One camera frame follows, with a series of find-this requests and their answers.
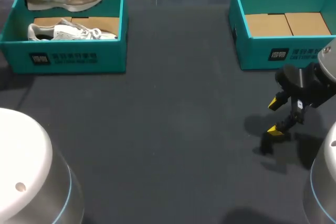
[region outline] shoe sole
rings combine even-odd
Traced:
[[[102,0],[96,0],[94,2],[84,4],[84,5],[66,5],[62,3],[42,3],[42,4],[33,4],[27,2],[28,10],[49,10],[52,8],[64,8],[69,12],[82,12],[84,10],[90,9],[95,5],[99,4]]]

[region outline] cardboard box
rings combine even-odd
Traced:
[[[56,19],[49,19],[47,23],[46,19],[36,19],[51,17]],[[93,21],[107,29],[109,26],[102,20],[112,20],[110,24],[113,24],[111,27],[118,39],[27,41],[27,28],[34,20],[54,25],[61,17],[99,17]],[[0,34],[0,49],[15,73],[125,72],[127,28],[125,0],[103,0],[99,5],[78,13],[62,8],[30,12],[25,0],[15,0]]]
[[[231,0],[229,22],[241,69],[277,69],[286,63],[303,68],[317,62],[318,52],[336,37],[335,3],[336,0]],[[258,21],[251,20],[250,15],[260,14],[265,23],[259,23],[258,28]],[[275,27],[271,22],[273,15],[281,26]],[[279,15],[285,15],[287,25]],[[292,34],[286,35],[288,27]]]

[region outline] cardboard flap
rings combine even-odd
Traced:
[[[65,19],[66,21],[71,22],[71,17],[57,17],[57,18],[35,18],[34,24],[38,26],[54,26],[58,22],[60,22],[61,19]]]
[[[119,18],[111,17],[88,17],[88,18],[73,18],[74,24],[81,24],[89,29],[98,28],[101,31],[108,31],[119,36]]]
[[[284,14],[245,16],[252,37],[292,36]]]
[[[320,13],[286,13],[294,36],[331,35]]]

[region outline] shoelace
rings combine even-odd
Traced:
[[[73,36],[74,39],[100,39],[101,30],[94,29],[80,29],[78,34]]]

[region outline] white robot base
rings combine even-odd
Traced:
[[[336,223],[336,124],[329,131],[311,167],[303,191],[310,224]]]
[[[43,127],[8,109],[0,127],[0,223],[80,224],[80,185]]]

